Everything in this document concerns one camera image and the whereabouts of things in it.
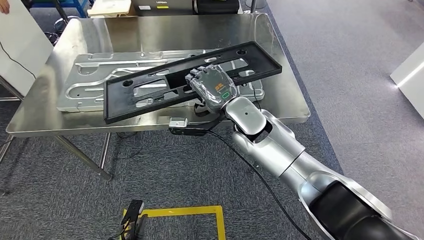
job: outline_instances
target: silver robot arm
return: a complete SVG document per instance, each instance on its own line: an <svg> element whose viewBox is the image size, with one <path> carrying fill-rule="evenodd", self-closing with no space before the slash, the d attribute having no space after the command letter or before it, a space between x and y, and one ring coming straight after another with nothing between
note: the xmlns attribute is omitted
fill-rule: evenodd
<svg viewBox="0 0 424 240"><path fill-rule="evenodd" d="M287 126L238 96L234 82L218 65L193 69L186 80L211 112L224 112L235 124L232 139L239 148L291 188L322 237L419 240L393 225L390 209L378 198L317 161Z"/></svg>

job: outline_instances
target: black cable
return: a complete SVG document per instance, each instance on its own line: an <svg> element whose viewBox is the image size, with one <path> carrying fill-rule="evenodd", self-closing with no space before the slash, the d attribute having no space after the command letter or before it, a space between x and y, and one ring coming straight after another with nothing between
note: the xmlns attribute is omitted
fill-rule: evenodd
<svg viewBox="0 0 424 240"><path fill-rule="evenodd" d="M135 156L137 156L138 154L140 154L143 149L145 149L145 148L141 147L136 153L131 154L129 157L121 157L121 158L117 158L116 160L128 160L128 159L132 159Z"/></svg>
<svg viewBox="0 0 424 240"><path fill-rule="evenodd" d="M253 88L253 96L254 96L254 99L256 100L257 105L259 106L259 111L262 111L261 104L259 103L259 100L256 98L255 88Z"/></svg>
<svg viewBox="0 0 424 240"><path fill-rule="evenodd" d="M19 64L19 66L21 66L23 69L25 69L28 73L30 73L33 77L34 77L34 79L36 79L36 76L34 75L34 73L32 73L30 70L28 70L26 67L24 67L21 63L19 63L18 61L16 61L15 59L13 59L10 55L9 55L9 53L5 50L5 48L3 47L3 44L2 44L2 42L0 41L0 47L1 47L1 49L3 50L3 52L9 57L9 59L10 60L12 60L13 62L15 62L15 63L17 63L17 64Z"/></svg>
<svg viewBox="0 0 424 240"><path fill-rule="evenodd" d="M118 138L120 138L120 139L128 139L128 138L131 138L131 137L134 137L135 135L137 135L139 132L138 131L136 131L136 132L134 132L132 135L128 135L128 136L121 136L121 135L119 135L119 133L117 132L116 133L116 135L118 136Z"/></svg>
<svg viewBox="0 0 424 240"><path fill-rule="evenodd" d="M116 237L119 237L121 234L123 234L125 232L125 229L127 229L128 225L130 224L130 221L126 222L126 225L123 227L122 231L120 231L120 233L109 237L107 240L114 240Z"/></svg>
<svg viewBox="0 0 424 240"><path fill-rule="evenodd" d="M13 142L15 139L16 139L16 138L14 138L14 139L12 139L12 140L10 140L10 141L4 142L3 144L1 144L1 145L0 145L0 148L1 148L1 147L3 147L4 145L8 144L8 143Z"/></svg>
<svg viewBox="0 0 424 240"><path fill-rule="evenodd" d="M256 170L256 168L250 163L248 162L237 150L234 149L234 147L232 147L222 136L220 136L219 134L211 131L211 130L207 130L208 133L214 135L215 137L217 137L218 139L220 139L221 141L223 141L225 143L225 145L227 145L227 147L229 147L235 154L237 154L237 156L243 160L244 163L246 163L255 173L256 175L260 178L260 180L262 181L262 183L265 185L265 187L268 189L268 191L271 193L272 197L275 199L275 201L277 202L279 208L282 210L282 212L284 213L284 215L287 217L287 219L290 221L290 223L293 225L294 228L296 228L296 230L302 234L304 236L305 239L307 240L311 240L311 238L295 223L295 221L290 217L289 213L286 211L286 209L283 207L283 205L281 204L281 202L278 200L276 194L274 193L274 191L271 189L271 187L268 185L267 181L264 179L264 177L258 172L258 170Z"/></svg>

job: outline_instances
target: circular hole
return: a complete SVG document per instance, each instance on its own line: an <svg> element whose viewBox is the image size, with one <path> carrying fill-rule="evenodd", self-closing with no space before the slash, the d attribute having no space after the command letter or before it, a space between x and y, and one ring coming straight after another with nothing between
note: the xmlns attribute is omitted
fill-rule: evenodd
<svg viewBox="0 0 424 240"><path fill-rule="evenodd" d="M122 83L122 86L129 87L133 84L133 80L126 80Z"/></svg>
<svg viewBox="0 0 424 240"><path fill-rule="evenodd" d="M238 55L245 55L246 54L246 50L240 49L240 50L237 51L237 54Z"/></svg>

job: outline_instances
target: table surface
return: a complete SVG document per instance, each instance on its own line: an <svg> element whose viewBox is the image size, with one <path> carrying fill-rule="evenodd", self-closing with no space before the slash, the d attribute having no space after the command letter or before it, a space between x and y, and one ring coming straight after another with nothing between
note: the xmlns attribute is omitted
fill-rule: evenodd
<svg viewBox="0 0 424 240"><path fill-rule="evenodd" d="M16 137L137 132L165 129L171 117L192 124L209 122L193 107L168 107L110 125L103 112L61 112L58 96L77 55L219 49L256 41L282 66L281 74L262 80L260 101L283 123L303 123L309 108L266 14L147 16L72 19L6 131Z"/></svg>

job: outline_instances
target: carpeted floor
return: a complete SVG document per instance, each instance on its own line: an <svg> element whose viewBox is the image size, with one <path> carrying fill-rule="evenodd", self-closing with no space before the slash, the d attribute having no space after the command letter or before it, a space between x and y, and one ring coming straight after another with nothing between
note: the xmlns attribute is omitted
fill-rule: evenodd
<svg viewBox="0 0 424 240"><path fill-rule="evenodd" d="M34 18L49 31L57 17L36 10ZM281 34L280 42L284 43ZM311 155L341 173L297 71L296 77L312 115L308 122L289 127ZM16 108L16 103L0 103L0 140L6 138L4 129ZM216 131L230 139L230 128ZM100 158L104 135L69 139L93 159ZM0 165L0 188L9 191L0 198L0 238L107 239L117 233L123 208L131 199L142 199L150 209L221 205L230 240L302 239L259 178L213 136L181 137L166 130L127 139L113 135L105 168L114 176L110 182L51 137L17 139ZM265 176L299 226L312 239L319 239L290 190ZM152 218L146 232L147 240L217 239L211 215Z"/></svg>
<svg viewBox="0 0 424 240"><path fill-rule="evenodd" d="M424 40L407 0L267 0L344 173L424 237L424 120L390 74Z"/></svg>

